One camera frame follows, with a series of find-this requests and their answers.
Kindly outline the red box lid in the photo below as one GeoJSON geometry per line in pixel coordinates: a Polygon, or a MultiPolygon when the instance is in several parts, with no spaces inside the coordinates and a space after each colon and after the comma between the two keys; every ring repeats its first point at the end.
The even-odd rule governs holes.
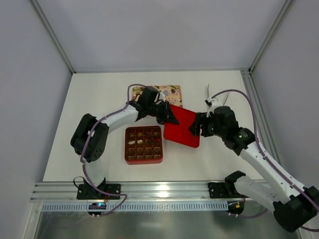
{"type": "Polygon", "coordinates": [[[194,136],[189,130],[189,127],[195,121],[196,113],[175,105],[170,105],[170,108],[179,125],[165,122],[163,130],[164,139],[198,148],[200,137],[194,136]]]}

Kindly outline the dark chocolate piece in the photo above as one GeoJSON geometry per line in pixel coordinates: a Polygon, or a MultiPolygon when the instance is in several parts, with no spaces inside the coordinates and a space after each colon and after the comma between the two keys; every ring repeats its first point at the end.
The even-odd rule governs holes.
{"type": "Polygon", "coordinates": [[[146,136],[152,136],[153,135],[151,131],[146,131],[145,134],[146,134],[146,136]]]}

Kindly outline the metal tweezers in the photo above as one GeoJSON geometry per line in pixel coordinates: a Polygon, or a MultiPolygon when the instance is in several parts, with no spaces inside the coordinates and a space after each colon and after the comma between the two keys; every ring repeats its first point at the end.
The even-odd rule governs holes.
{"type": "MultiPolygon", "coordinates": [[[[229,92],[226,92],[226,93],[221,94],[221,96],[218,96],[217,98],[223,103],[223,106],[224,106],[228,100],[228,97],[229,97],[229,92]]],[[[207,98],[213,98],[211,95],[211,90],[210,90],[209,84],[206,87],[206,99],[207,98]]]]}

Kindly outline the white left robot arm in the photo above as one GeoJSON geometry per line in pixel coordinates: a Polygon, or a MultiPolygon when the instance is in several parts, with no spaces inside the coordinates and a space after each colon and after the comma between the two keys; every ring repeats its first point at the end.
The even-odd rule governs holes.
{"type": "Polygon", "coordinates": [[[124,194],[116,189],[115,184],[108,184],[101,171],[100,157],[104,153],[107,137],[116,129],[127,124],[139,121],[146,116],[157,118],[159,124],[169,122],[178,125],[168,102],[136,103],[129,101],[126,105],[101,119],[91,114],[85,114],[70,141],[80,162],[84,173],[83,183],[78,186],[76,198],[78,200],[117,200],[124,194]]]}

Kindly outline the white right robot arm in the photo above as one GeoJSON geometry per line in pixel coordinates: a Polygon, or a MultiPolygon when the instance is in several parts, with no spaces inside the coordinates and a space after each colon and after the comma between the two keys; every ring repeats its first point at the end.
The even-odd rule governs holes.
{"type": "Polygon", "coordinates": [[[290,175],[260,144],[249,129],[240,127],[230,107],[216,107],[208,113],[196,113],[189,127],[195,136],[217,136],[225,146],[248,162],[267,182],[256,185],[243,172],[225,178],[238,194],[247,196],[268,209],[286,231],[303,228],[319,212],[319,191],[306,187],[290,175]]]}

